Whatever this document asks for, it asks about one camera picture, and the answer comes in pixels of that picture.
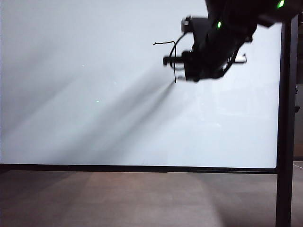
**vertical post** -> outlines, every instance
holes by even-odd
[[[291,226],[292,180],[293,180],[293,152],[294,152],[294,112],[295,112],[295,85],[297,73],[297,44],[298,44],[298,16],[291,22],[283,24],[283,45],[280,86],[284,91],[281,96],[284,101],[281,105],[283,115],[283,130],[278,135],[281,147],[278,156],[278,176],[276,192],[276,227]]]

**wire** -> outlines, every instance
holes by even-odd
[[[171,43],[174,43],[173,49],[175,48],[175,57],[176,57],[177,56],[177,47],[176,47],[176,42],[175,41],[162,42],[162,43],[154,43],[153,45],[156,45],[156,44],[171,44]],[[175,62],[174,62],[174,76],[175,76],[175,83],[176,83],[177,82],[177,78],[176,78],[176,63]]]
[[[175,42],[175,45],[173,46],[173,48],[172,48],[171,51],[170,51],[169,57],[171,57],[172,52],[173,52],[174,49],[175,49],[175,53],[176,53],[176,51],[177,51],[177,44],[179,43],[179,41],[180,41],[185,35],[186,35],[186,33],[184,33],[183,35],[181,35],[181,36],[179,37],[179,39]],[[184,68],[176,68],[176,67],[174,67],[174,70],[177,70],[177,71],[182,71],[183,69],[184,69]]]
[[[297,166],[297,165],[295,165],[295,164],[293,164],[295,167],[298,167],[298,168],[300,168],[300,169],[303,169],[303,167],[301,167],[301,166]]]

